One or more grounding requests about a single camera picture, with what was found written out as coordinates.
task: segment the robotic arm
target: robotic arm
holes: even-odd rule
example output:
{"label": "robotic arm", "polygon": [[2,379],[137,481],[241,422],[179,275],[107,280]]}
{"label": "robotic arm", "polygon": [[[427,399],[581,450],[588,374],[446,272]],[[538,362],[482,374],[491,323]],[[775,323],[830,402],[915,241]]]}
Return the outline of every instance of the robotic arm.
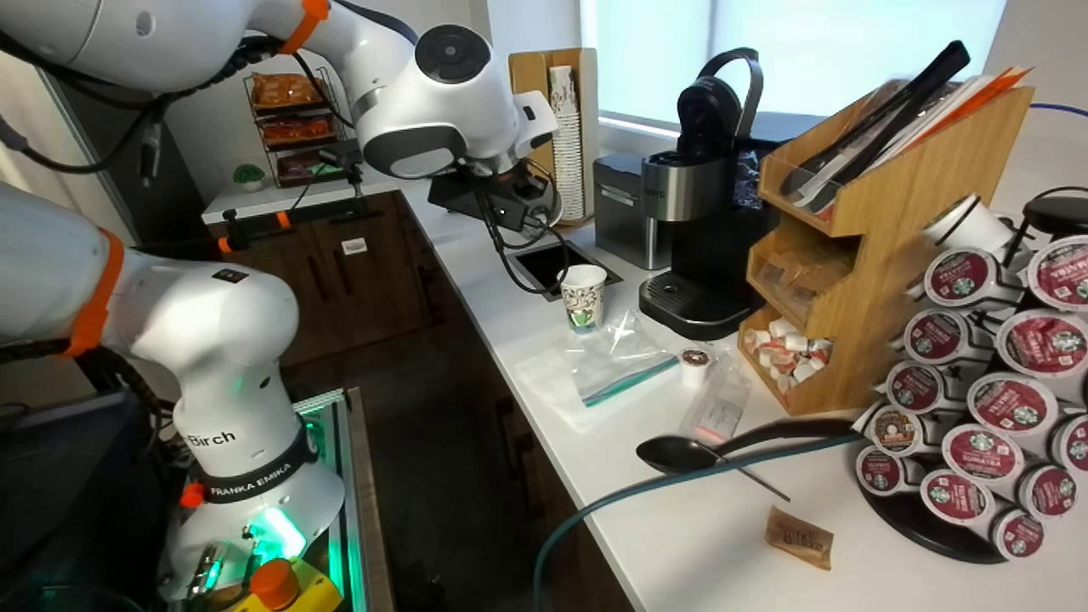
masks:
{"label": "robotic arm", "polygon": [[307,43],[342,82],[362,159],[391,176],[506,173],[556,128],[540,91],[514,99],[478,34],[434,28],[412,39],[329,0],[36,0],[2,5],[0,28],[53,65],[140,91],[202,83],[246,31]]}
{"label": "robotic arm", "polygon": [[[471,31],[412,39],[329,0],[28,0],[2,4],[0,31],[51,65],[141,91],[198,87],[266,31],[335,66],[362,159],[394,176],[501,181],[556,128],[542,95],[514,95]],[[342,481],[309,454],[275,371],[300,323],[277,280],[125,251],[0,184],[0,286],[0,345],[69,336],[98,298],[90,342],[179,379],[173,422],[207,498],[167,541],[163,597],[217,589],[207,555],[251,549],[253,522],[277,529],[281,556],[334,522]]]}

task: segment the black coffee maker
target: black coffee maker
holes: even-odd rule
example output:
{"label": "black coffee maker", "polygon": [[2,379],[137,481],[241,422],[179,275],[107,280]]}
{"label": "black coffee maker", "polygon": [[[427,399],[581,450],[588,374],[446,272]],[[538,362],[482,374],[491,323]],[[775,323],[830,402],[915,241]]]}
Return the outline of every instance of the black coffee maker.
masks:
{"label": "black coffee maker", "polygon": [[[743,104],[716,79],[726,62],[746,62]],[[643,200],[671,224],[673,268],[643,281],[639,308],[689,341],[726,336],[760,307],[743,281],[746,249],[775,218],[757,200],[757,159],[775,148],[750,139],[757,99],[757,54],[715,54],[676,99],[676,148],[643,159]]]}

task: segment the paper cup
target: paper cup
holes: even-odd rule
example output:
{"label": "paper cup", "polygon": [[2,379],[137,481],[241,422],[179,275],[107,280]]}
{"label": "paper cup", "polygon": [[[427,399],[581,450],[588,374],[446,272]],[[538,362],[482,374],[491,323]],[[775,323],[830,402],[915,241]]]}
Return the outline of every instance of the paper cup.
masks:
{"label": "paper cup", "polygon": [[561,275],[561,297],[574,332],[592,332],[604,320],[604,280],[600,264],[571,264]]}
{"label": "paper cup", "polygon": [[1014,226],[994,218],[978,198],[961,198],[950,212],[926,226],[926,238],[931,238],[937,249],[981,249],[1004,255],[1004,249],[1014,241]]}

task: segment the kitchen utensil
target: kitchen utensil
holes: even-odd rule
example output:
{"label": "kitchen utensil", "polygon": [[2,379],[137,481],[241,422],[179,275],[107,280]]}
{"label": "kitchen utensil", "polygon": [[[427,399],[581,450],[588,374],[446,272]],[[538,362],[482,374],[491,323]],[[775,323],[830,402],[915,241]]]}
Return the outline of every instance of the kitchen utensil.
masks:
{"label": "kitchen utensil", "polygon": [[831,147],[803,159],[782,184],[782,195],[799,208],[824,212],[831,205],[839,184],[863,173],[879,148],[926,107],[926,102],[967,65],[961,39],[950,39],[915,82],[898,87]]}
{"label": "kitchen utensil", "polygon": [[850,418],[785,418],[785,422],[769,422],[760,428],[750,428],[732,442],[720,445],[705,445],[695,439],[685,436],[655,436],[644,439],[635,451],[643,463],[648,463],[658,471],[694,471],[694,469],[707,469],[715,463],[720,463],[725,454],[769,442],[769,439],[837,439],[837,436],[850,436],[861,439],[861,430],[853,430]]}

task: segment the cable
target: cable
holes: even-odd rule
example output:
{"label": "cable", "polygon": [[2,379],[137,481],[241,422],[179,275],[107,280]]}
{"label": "cable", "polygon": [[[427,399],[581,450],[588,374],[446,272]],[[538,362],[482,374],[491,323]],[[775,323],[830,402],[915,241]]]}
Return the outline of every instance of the cable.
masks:
{"label": "cable", "polygon": [[[1084,184],[1062,184],[1062,187],[1048,187],[1048,190],[1034,195],[1022,208],[1030,208],[1030,205],[1038,205],[1038,200],[1042,200],[1042,198],[1051,198],[1051,195],[1062,195],[1062,190],[1088,195]],[[1006,244],[1004,264],[1014,264],[1022,238],[1025,238],[1025,218],[1020,218],[1020,226],[1016,226],[1014,241]]]}
{"label": "cable", "polygon": [[819,450],[831,450],[831,445],[847,445],[847,442],[858,442],[858,436],[826,436],[826,439],[811,439],[811,442],[795,442],[795,445],[775,445],[775,450],[760,450],[760,451],[743,451],[743,454],[720,457],[716,465],[707,465],[707,469],[695,469],[695,471],[671,471],[671,476],[643,480],[643,481],[612,488],[607,495],[597,495],[596,504],[581,507],[581,508],[571,513],[563,522],[556,522],[556,527],[548,532],[548,541],[540,545],[538,559],[535,559],[535,612],[542,612],[542,563],[548,563],[548,555],[555,549],[555,545],[556,545],[571,527],[578,527],[578,522],[588,520],[592,513],[597,513],[597,508],[604,508],[604,507],[612,507],[612,504],[622,504],[622,498],[627,498],[627,495],[652,494],[652,488],[678,486],[678,481],[689,481],[689,480],[707,480],[707,476],[732,471],[732,469],[743,469],[743,465],[756,465],[756,463],[773,463],[773,457],[785,457],[785,454],[804,454],[804,451],[819,451]]}
{"label": "cable", "polygon": [[501,226],[496,226],[491,200],[489,200],[489,195],[482,190],[482,181],[477,181],[477,176],[471,176],[471,195],[477,195],[477,208],[478,208],[482,226],[487,226],[487,233],[489,233],[489,241],[491,241],[491,249],[496,249],[496,255],[501,255],[508,281],[514,281],[515,290],[529,292],[529,297],[555,297],[555,290],[548,290],[548,286],[528,286],[528,281],[508,268],[508,259],[506,259],[506,249],[528,249],[528,244],[538,244],[538,238],[528,241],[528,244],[508,244],[508,241],[502,241],[502,233],[501,233]]}
{"label": "cable", "polygon": [[1065,102],[1030,102],[1030,107],[1066,111],[1066,114],[1088,119],[1088,107],[1082,107],[1082,104],[1065,104]]}
{"label": "cable", "polygon": [[131,134],[140,132],[140,124],[141,124],[146,119],[161,114],[161,107],[163,107],[163,104],[146,104],[146,107],[140,107],[137,119],[128,123],[128,128],[107,147],[107,151],[106,151],[100,159],[95,159],[95,164],[86,164],[86,167],[56,164],[56,159],[51,159],[51,156],[45,156],[40,148],[35,148],[35,147],[28,141],[28,134],[21,134],[21,132],[18,132],[10,123],[2,123],[2,119],[0,119],[0,139],[2,139],[5,148],[22,151],[28,159],[35,159],[35,164],[40,164],[40,167],[48,167],[48,171],[53,171],[53,173],[98,173],[98,171],[106,171],[106,167],[131,141]]}
{"label": "cable", "polygon": [[335,123],[352,128],[352,123],[329,102],[329,95],[327,95],[324,82],[311,73],[309,62],[303,54],[292,54],[292,59],[300,62],[300,66],[303,66],[307,82],[311,83],[317,99],[329,104]]}
{"label": "cable", "polygon": [[297,198],[286,212],[297,212],[297,208],[303,205],[309,184],[311,184],[311,173],[309,173],[309,181],[303,184],[300,198]]}
{"label": "cable", "polygon": [[379,23],[379,28],[388,28],[388,31],[401,34],[405,39],[419,43],[419,34],[405,20],[399,20],[391,12],[379,12],[379,10],[370,10],[370,5],[358,5],[350,0],[335,0],[335,4],[348,5],[358,17],[367,17],[367,20]]}

